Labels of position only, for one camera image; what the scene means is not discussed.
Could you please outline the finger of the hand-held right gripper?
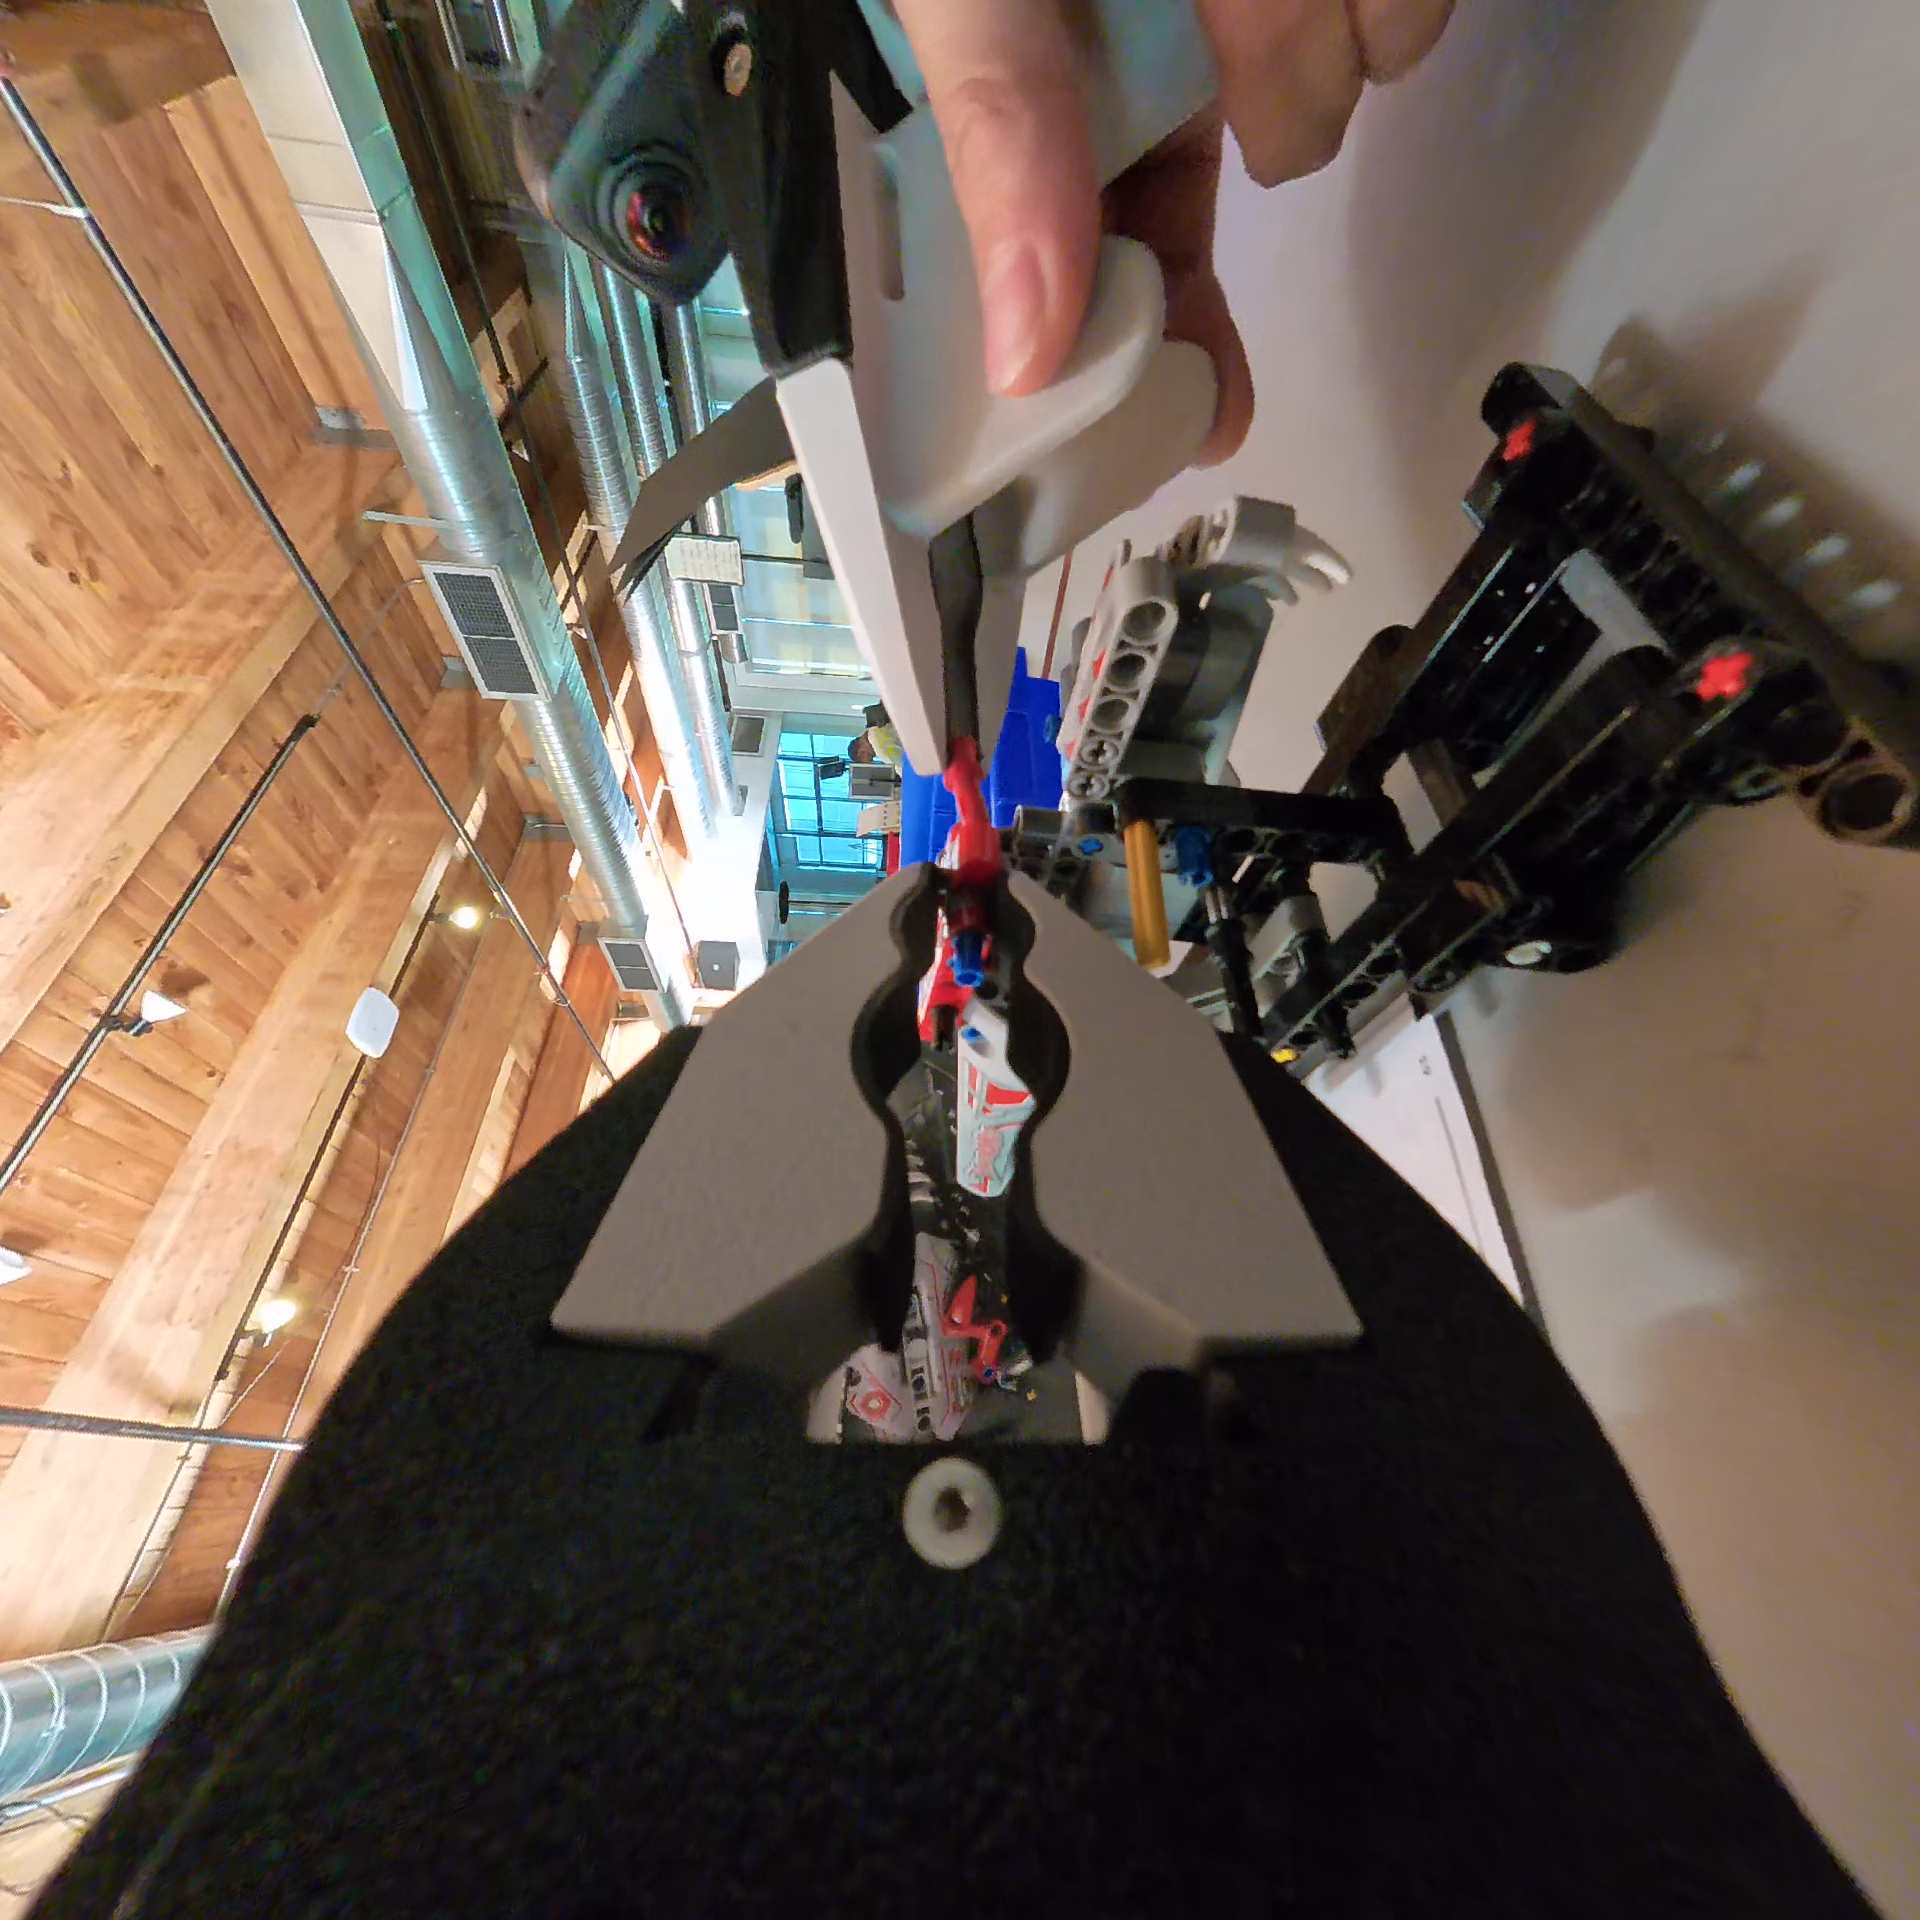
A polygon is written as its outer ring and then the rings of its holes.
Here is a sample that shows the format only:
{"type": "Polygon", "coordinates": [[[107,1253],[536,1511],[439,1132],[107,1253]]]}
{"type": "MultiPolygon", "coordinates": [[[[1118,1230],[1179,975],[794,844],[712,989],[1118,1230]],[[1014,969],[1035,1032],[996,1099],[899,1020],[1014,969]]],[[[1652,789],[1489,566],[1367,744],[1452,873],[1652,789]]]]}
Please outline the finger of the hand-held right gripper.
{"type": "Polygon", "coordinates": [[[976,625],[983,581],[970,519],[938,536],[899,527],[846,361],[778,379],[786,437],[849,621],[919,775],[939,777],[963,739],[982,740],[976,625]]]}
{"type": "Polygon", "coordinates": [[[1014,697],[1027,590],[1048,568],[1065,563],[1073,544],[1046,539],[1034,555],[1024,545],[1024,527],[1009,516],[974,516],[971,535],[979,568],[976,740],[996,742],[1014,697]]]}

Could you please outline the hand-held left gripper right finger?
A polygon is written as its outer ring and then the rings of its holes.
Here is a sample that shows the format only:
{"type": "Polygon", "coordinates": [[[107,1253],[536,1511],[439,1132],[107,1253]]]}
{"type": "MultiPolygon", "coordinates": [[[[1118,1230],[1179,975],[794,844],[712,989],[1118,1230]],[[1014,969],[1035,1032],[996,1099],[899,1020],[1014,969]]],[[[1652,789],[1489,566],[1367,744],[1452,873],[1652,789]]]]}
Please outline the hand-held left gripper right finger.
{"type": "Polygon", "coordinates": [[[1056,1014],[1063,1087],[1030,1160],[1073,1269],[1063,1343],[1081,1373],[1347,1349],[1360,1318],[1224,1036],[1027,875],[1024,983],[1056,1014]]]}

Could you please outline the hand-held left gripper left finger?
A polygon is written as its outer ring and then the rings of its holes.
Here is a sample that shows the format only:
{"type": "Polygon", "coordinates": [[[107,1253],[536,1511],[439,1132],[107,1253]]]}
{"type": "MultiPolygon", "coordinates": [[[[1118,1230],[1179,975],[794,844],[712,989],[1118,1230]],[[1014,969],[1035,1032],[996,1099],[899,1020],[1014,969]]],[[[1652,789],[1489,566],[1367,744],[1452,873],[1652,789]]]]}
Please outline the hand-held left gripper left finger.
{"type": "Polygon", "coordinates": [[[915,1292],[905,1134],[939,873],[903,869],[695,1040],[556,1333],[706,1357],[897,1349],[915,1292]]]}

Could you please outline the red toy brick pin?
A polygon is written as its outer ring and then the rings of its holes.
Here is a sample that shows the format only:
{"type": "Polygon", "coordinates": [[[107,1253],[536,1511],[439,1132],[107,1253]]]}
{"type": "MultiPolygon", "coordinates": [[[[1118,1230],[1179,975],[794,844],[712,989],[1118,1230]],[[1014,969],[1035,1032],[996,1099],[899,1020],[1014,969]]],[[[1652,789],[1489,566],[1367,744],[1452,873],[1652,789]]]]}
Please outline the red toy brick pin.
{"type": "Polygon", "coordinates": [[[979,744],[971,735],[954,740],[944,767],[944,789],[955,804],[951,884],[988,889],[1000,875],[1002,844],[983,791],[979,744]]]}

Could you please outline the toy brick truck model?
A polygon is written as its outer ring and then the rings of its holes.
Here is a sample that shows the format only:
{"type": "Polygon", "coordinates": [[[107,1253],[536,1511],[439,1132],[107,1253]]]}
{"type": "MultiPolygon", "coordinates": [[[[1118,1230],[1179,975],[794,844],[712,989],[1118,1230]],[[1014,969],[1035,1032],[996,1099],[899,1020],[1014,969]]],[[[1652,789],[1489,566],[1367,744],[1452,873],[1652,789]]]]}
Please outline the toy brick truck model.
{"type": "Polygon", "coordinates": [[[1121,544],[1063,676],[1058,809],[1010,870],[1297,1072],[1383,1003],[1617,949],[1634,869],[1714,806],[1790,795],[1844,845],[1916,848],[1916,692],[1857,655],[1570,375],[1514,363],[1482,415],[1475,536],[1428,607],[1360,651],[1303,791],[1239,787],[1279,613],[1345,584],[1297,511],[1232,496],[1121,544]]]}

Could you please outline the white desk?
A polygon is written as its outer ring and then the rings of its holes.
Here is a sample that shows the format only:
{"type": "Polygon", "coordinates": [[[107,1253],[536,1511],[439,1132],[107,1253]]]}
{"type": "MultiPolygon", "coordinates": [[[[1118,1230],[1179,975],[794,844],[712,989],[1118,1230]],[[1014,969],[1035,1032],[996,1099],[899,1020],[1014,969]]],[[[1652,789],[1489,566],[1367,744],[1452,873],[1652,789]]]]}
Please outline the white desk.
{"type": "MultiPolygon", "coordinates": [[[[1319,176],[1230,159],[1257,419],[1232,491],[1355,568],[1259,667],[1236,767],[1297,783],[1358,648],[1460,555],[1503,363],[1582,376],[1916,659],[1916,4],[1458,4],[1319,176]]],[[[1916,1916],[1916,854],[1799,806],[1658,854],[1623,953],[1449,1003],[1553,1343],[1740,1708],[1916,1916]]]]}

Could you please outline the person's right hand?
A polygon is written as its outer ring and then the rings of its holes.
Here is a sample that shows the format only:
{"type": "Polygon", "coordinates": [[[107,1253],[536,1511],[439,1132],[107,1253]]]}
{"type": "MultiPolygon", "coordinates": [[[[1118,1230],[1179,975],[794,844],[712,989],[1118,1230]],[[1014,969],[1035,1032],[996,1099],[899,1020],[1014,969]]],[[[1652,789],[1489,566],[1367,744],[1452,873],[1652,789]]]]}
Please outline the person's right hand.
{"type": "Polygon", "coordinates": [[[1063,369],[1088,310],[1105,235],[1152,249],[1166,334],[1208,350],[1217,415],[1201,465],[1228,462],[1257,407],[1217,275],[1217,201],[1232,136],[1259,188],[1339,155],[1371,86],[1412,70],[1455,1],[1201,1],[1217,100],[1113,183],[1090,147],[1087,12],[1054,1],[899,4],[968,224],[993,392],[1030,396],[1063,369]]]}

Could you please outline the blue plastic storage bin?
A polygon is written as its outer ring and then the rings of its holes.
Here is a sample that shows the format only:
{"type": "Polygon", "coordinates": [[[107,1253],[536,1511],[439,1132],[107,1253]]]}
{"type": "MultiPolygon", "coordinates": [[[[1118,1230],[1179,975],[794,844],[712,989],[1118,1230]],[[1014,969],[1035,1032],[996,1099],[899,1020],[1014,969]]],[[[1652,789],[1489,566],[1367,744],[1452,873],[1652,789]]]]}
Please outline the blue plastic storage bin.
{"type": "MultiPolygon", "coordinates": [[[[1000,742],[982,787],[996,830],[1014,830],[1019,809],[1060,806],[1065,789],[1065,764],[1058,755],[1060,715],[1060,684],[1030,673],[1019,653],[1000,742]]],[[[899,851],[890,854],[887,870],[934,861],[944,851],[954,825],[955,799],[944,782],[905,765],[899,851]]]]}

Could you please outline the building instruction booklet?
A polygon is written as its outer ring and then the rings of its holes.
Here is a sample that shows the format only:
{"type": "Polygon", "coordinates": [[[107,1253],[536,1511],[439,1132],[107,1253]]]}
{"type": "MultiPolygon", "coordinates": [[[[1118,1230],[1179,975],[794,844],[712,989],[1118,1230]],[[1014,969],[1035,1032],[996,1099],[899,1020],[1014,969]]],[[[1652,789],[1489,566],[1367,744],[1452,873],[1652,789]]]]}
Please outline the building instruction booklet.
{"type": "Polygon", "coordinates": [[[1475,1247],[1539,1321],[1520,1230],[1449,1017],[1398,1005],[1360,1030],[1351,1059],[1312,1067],[1306,1086],[1475,1247]]]}

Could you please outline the large ceiling vent grille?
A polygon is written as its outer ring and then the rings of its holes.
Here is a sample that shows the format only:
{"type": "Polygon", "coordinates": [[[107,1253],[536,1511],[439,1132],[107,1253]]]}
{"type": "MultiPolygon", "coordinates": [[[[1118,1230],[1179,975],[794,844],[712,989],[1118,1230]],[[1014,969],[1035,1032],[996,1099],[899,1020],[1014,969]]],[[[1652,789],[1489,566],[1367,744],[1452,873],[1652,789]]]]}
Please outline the large ceiling vent grille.
{"type": "Polygon", "coordinates": [[[423,581],[483,697],[500,703],[553,701],[564,640],[558,607],[499,564],[427,557],[423,581]]]}

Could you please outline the silver ventilation duct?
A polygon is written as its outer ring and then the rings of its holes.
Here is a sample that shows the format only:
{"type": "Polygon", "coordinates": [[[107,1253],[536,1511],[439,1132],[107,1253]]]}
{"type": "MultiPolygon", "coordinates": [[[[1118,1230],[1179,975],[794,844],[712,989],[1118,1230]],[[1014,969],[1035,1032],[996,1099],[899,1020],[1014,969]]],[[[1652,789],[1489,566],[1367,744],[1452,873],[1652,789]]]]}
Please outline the silver ventilation duct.
{"type": "Polygon", "coordinates": [[[202,1624],[3,1662],[3,1800],[135,1755],[215,1639],[202,1624]]]}
{"type": "Polygon", "coordinates": [[[348,4],[298,4],[320,70],[320,96],[342,133],[338,232],[304,219],[368,355],[408,473],[454,559],[492,564],[526,629],[539,692],[522,699],[522,723],[560,803],[584,864],[602,892],[615,937],[646,951],[651,1003],[664,1025],[697,1023],[687,966],[671,965],[650,934],[641,899],[641,830],[598,719],[584,667],[564,625],[552,568],[513,476],[473,355],[459,332],[418,197],[379,100],[372,67],[348,4]]]}

